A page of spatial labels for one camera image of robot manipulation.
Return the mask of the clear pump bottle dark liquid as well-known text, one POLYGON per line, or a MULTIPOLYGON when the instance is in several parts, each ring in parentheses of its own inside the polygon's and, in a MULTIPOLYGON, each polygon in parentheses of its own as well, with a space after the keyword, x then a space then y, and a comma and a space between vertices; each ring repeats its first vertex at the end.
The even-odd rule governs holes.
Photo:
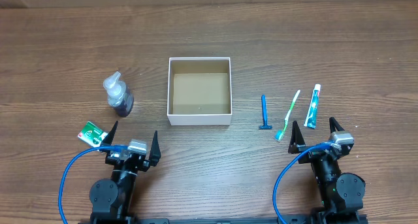
POLYGON ((127 117, 133 108, 134 97, 126 83, 120 80, 121 73, 116 71, 106 78, 103 87, 106 90, 108 104, 120 117, 127 117))

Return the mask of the green white toothbrush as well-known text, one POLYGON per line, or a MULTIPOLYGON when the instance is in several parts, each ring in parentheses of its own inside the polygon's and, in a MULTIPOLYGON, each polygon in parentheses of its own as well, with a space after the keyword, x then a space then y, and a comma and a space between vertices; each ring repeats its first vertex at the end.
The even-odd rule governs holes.
POLYGON ((289 107, 289 109, 288 109, 288 111, 285 115, 285 118, 283 120, 283 129, 279 130, 275 135, 275 139, 278 142, 281 141, 283 139, 284 135, 285 135, 285 131, 286 131, 288 123, 289 123, 289 118, 290 118, 291 112, 294 108, 294 105, 295 105, 299 95, 300 95, 300 90, 298 89, 297 92, 295 93, 294 97, 293 97, 291 105, 290 105, 290 107, 289 107))

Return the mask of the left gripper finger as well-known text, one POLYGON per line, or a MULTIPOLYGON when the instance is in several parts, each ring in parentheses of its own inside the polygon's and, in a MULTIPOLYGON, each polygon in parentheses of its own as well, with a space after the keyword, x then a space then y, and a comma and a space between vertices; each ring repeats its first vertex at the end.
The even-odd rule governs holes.
POLYGON ((111 146, 112 145, 117 127, 118 127, 118 121, 115 122, 114 126, 112 127, 110 132, 105 136, 105 138, 102 139, 102 142, 101 142, 102 146, 111 146))
POLYGON ((158 132, 155 131, 153 135, 152 145, 150 149, 149 161, 150 165, 156 167, 161 158, 161 150, 158 142, 158 132))

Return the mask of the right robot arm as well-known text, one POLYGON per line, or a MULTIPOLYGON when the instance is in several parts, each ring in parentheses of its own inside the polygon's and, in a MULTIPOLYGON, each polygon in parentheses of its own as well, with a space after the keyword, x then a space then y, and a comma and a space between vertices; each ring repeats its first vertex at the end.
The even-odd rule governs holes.
POLYGON ((323 146, 306 145, 296 121, 292 124, 288 152, 297 154, 300 164, 311 165, 321 200, 321 207, 314 208, 306 218, 308 223, 367 223, 366 216, 359 215, 363 208, 365 181, 356 174, 343 173, 338 160, 349 155, 354 146, 351 133, 329 118, 330 137, 323 146))

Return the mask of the blue disposable razor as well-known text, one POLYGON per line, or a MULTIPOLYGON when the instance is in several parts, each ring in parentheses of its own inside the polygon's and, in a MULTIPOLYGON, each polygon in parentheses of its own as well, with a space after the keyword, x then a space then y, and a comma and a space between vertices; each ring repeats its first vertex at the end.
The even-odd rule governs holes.
POLYGON ((270 129, 272 129, 272 126, 268 124, 268 116, 267 116, 265 95, 261 95, 261 106, 262 106, 263 124, 259 126, 259 129, 260 130, 270 130, 270 129))

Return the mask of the green white soap packet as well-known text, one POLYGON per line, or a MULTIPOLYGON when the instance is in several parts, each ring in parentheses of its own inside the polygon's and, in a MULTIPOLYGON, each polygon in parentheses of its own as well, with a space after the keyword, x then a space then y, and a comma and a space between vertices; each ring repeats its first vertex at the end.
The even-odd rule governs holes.
POLYGON ((90 145, 92 148, 96 148, 101 145, 101 142, 105 139, 107 134, 107 132, 100 129, 94 123, 88 121, 79 132, 78 138, 90 145))

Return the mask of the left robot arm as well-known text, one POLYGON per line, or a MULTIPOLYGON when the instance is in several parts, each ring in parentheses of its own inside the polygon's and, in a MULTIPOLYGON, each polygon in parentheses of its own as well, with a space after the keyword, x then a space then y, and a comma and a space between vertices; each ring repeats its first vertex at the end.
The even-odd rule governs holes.
POLYGON ((117 126, 114 124, 101 142, 106 154, 105 163, 114 168, 110 178, 96 181, 90 189, 90 223, 140 223, 139 218, 129 211, 135 181, 138 172, 155 167, 161 158, 157 132, 153 135, 151 148, 134 139, 117 148, 112 143, 117 126))

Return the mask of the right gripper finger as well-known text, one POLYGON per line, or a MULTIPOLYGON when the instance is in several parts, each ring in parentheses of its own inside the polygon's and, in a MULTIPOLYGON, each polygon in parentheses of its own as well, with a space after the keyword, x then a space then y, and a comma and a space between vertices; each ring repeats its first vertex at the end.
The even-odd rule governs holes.
POLYGON ((344 128, 337 122, 337 120, 334 117, 329 118, 329 126, 331 133, 344 130, 344 128))
POLYGON ((306 143, 303 139, 300 127, 297 121, 292 123, 291 140, 288 147, 288 153, 302 153, 306 149, 306 143))

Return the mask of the white teal toothpaste tube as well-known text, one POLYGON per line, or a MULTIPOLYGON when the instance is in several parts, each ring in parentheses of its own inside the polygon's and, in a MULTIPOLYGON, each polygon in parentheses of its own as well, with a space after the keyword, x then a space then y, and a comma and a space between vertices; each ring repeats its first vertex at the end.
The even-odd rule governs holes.
POLYGON ((319 104, 319 94, 321 91, 321 85, 320 84, 316 84, 314 86, 313 92, 312 92, 312 97, 311 97, 311 101, 310 101, 310 107, 304 122, 304 126, 311 128, 311 129, 315 129, 316 128, 316 119, 317 119, 317 107, 319 104))

